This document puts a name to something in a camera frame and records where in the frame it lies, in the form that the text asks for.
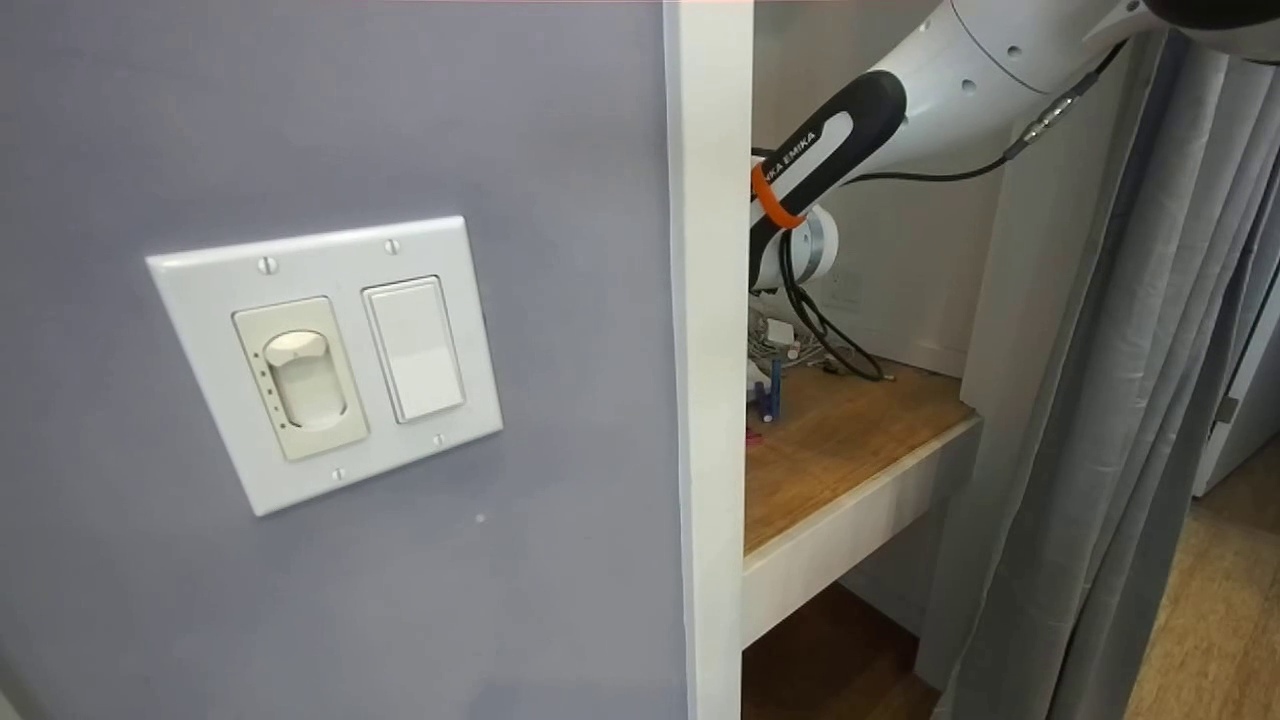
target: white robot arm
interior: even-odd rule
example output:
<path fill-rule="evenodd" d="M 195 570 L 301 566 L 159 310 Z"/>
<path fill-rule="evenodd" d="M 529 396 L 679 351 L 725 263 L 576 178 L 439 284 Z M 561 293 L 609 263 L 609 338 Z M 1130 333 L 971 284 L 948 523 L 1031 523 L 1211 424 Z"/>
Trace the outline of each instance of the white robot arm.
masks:
<path fill-rule="evenodd" d="M 1147 29 L 1280 61 L 1280 0 L 942 0 L 872 74 L 813 111 L 752 178 L 752 281 L 830 190 L 913 168 L 1009 123 L 1044 132 L 1071 86 Z"/>

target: white switch plate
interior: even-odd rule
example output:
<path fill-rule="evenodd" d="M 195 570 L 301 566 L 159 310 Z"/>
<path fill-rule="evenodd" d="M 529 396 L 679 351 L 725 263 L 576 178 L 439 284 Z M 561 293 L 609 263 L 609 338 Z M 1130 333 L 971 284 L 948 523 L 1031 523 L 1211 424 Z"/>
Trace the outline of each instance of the white switch plate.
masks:
<path fill-rule="evenodd" d="M 505 429 L 459 215 L 148 255 L 172 328 L 256 516 L 373 480 Z M 399 424 L 363 293 L 439 281 L 459 403 Z M 236 313 L 329 299 L 366 435 L 286 462 L 244 358 Z"/>

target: curtain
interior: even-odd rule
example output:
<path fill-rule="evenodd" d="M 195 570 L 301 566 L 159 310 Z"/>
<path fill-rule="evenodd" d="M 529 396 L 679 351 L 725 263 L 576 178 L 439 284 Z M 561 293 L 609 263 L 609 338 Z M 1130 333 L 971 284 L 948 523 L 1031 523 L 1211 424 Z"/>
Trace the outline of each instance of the curtain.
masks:
<path fill-rule="evenodd" d="M 1276 263 L 1280 86 L 1173 41 L 1103 252 L 1065 328 L 984 610 L 934 718 L 1108 720 L 1162 597 L 1255 276 Z"/>

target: cable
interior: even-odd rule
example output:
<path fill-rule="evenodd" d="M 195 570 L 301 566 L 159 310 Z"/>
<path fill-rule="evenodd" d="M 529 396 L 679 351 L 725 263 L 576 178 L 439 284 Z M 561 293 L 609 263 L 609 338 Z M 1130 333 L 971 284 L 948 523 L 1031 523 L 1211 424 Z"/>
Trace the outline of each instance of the cable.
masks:
<path fill-rule="evenodd" d="M 965 179 L 989 178 L 989 172 L 1013 166 L 1021 151 L 1026 151 L 1056 121 L 1065 121 L 1078 103 L 1078 96 L 1088 96 L 1090 86 L 1108 75 L 1108 67 L 1117 63 L 1117 57 L 1123 47 L 1127 44 L 1117 44 L 1090 74 L 1085 74 L 1065 96 L 1056 96 L 994 160 L 989 160 L 979 168 L 967 168 L 967 172 L 866 172 L 866 178 L 844 179 L 841 190 L 850 190 L 850 183 L 965 183 Z"/>
<path fill-rule="evenodd" d="M 829 370 L 829 373 L 837 373 L 837 375 L 861 375 L 861 379 L 872 379 L 872 386 L 889 379 L 883 363 L 880 363 L 866 347 L 861 347 L 850 338 L 844 338 L 844 333 L 816 310 L 816 299 L 801 288 L 796 263 L 793 263 L 793 231 L 780 236 L 776 255 L 780 255 L 783 298 L 789 298 L 793 313 L 801 315 L 801 323 L 813 333 L 813 342 L 816 342 L 816 346 L 829 351 L 829 361 L 837 363 L 837 370 Z"/>

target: wall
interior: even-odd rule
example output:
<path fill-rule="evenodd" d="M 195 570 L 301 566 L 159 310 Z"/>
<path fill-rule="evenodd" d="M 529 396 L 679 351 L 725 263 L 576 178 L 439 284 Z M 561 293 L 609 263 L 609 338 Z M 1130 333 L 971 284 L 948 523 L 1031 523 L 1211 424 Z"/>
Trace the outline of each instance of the wall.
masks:
<path fill-rule="evenodd" d="M 658 74 L 635 0 L 2 3 L 2 691 L 685 718 Z M 144 255 L 439 214 L 509 432 L 252 521 Z"/>

